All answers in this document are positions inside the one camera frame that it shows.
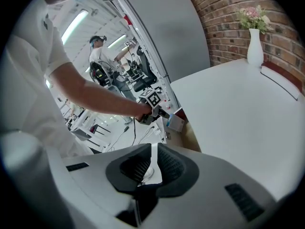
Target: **brick wall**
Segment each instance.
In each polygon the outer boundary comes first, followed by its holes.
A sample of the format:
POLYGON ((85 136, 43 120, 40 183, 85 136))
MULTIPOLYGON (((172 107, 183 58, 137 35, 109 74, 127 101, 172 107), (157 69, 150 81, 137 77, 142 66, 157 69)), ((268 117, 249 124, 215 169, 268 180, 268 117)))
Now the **brick wall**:
POLYGON ((211 65, 246 58, 250 33, 237 21, 242 7, 261 5, 275 29, 261 34, 264 60, 271 61, 303 82, 305 94, 305 49, 293 24, 274 0, 191 0, 200 17, 209 47, 211 65))

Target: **white vase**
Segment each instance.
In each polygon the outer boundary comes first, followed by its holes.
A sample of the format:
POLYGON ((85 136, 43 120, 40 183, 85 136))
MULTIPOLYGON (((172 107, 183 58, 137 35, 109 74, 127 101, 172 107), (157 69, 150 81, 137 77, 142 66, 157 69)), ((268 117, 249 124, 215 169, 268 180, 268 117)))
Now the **white vase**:
POLYGON ((264 53, 259 40, 259 29, 249 29, 251 41, 248 48, 247 59, 250 65, 254 67, 261 67, 264 61, 264 53))

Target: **black slot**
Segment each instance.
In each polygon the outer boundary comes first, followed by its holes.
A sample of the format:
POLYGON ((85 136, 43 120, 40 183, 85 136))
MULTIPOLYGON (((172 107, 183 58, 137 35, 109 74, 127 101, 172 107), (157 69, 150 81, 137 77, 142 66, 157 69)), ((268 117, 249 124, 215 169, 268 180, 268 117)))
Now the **black slot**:
POLYGON ((83 169, 88 167, 89 165, 85 162, 83 163, 79 163, 79 164, 75 164, 75 165, 71 165, 71 166, 66 166, 67 170, 69 172, 74 171, 74 170, 79 170, 79 169, 83 169))
POLYGON ((239 184, 230 184, 224 188, 248 222, 260 216, 264 212, 264 210, 239 184))

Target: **black grille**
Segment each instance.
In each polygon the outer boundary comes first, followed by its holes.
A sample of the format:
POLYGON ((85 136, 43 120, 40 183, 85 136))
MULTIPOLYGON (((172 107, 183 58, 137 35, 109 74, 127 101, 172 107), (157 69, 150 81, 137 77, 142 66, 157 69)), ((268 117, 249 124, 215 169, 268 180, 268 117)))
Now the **black grille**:
POLYGON ((88 167, 89 165, 87 163, 79 163, 79 164, 75 164, 75 165, 71 165, 71 166, 66 166, 67 170, 69 172, 74 171, 74 170, 79 170, 79 169, 83 169, 85 167, 88 167))
POLYGON ((163 184, 176 180, 184 172, 181 159, 162 148, 158 149, 158 166, 161 170, 163 184))
POLYGON ((140 183, 151 164, 151 158, 144 158, 141 155, 135 155, 124 161, 120 165, 122 174, 126 175, 130 179, 140 183))
POLYGON ((260 216, 264 210, 250 197, 250 195, 239 185, 230 184, 224 187, 238 206, 247 221, 251 221, 260 216))

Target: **fluorescent ceiling light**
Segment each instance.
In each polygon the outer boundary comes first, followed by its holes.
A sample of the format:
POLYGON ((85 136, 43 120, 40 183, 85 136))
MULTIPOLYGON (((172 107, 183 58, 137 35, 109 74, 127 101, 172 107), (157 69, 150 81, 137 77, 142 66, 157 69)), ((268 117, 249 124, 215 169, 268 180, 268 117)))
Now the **fluorescent ceiling light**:
POLYGON ((123 36, 121 36, 120 38, 116 39, 113 43, 111 43, 108 48, 113 47, 115 44, 117 44, 120 40, 124 39, 126 37, 126 35, 124 34, 123 36))
POLYGON ((76 18, 72 21, 72 23, 68 26, 67 30, 61 37, 63 45, 67 42, 68 38, 71 36, 72 32, 75 30, 75 28, 80 24, 80 22, 86 18, 86 16, 89 14, 88 11, 83 10, 81 11, 76 18))
POLYGON ((51 83, 48 80, 46 80, 46 85, 47 85, 48 88, 51 87, 51 83))

